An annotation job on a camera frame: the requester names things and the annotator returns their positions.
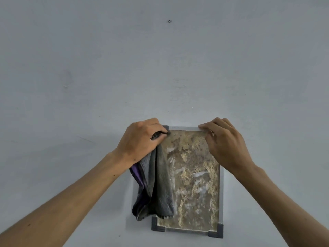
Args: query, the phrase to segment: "cloth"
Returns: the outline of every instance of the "cloth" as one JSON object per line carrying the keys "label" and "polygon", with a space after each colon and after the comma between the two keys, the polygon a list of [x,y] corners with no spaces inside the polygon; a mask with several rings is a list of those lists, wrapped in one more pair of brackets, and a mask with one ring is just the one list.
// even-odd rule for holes
{"label": "cloth", "polygon": [[[167,134],[170,134],[169,127],[164,127],[168,131]],[[156,132],[151,140],[156,139],[162,133],[161,131]],[[129,170],[139,185],[137,199],[133,206],[133,215],[136,219],[141,221],[150,215],[156,215],[162,219],[173,217],[171,181],[161,145],[158,145]]]}

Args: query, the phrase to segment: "white wall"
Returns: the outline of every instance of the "white wall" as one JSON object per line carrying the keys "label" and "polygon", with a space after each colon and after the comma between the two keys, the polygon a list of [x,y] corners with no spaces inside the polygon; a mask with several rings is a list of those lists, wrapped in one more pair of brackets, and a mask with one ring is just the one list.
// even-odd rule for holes
{"label": "white wall", "polygon": [[[329,0],[0,0],[0,231],[92,168],[131,122],[216,116],[329,227],[328,38]],[[284,246],[224,180],[224,239],[136,222],[127,172],[65,246]]]}

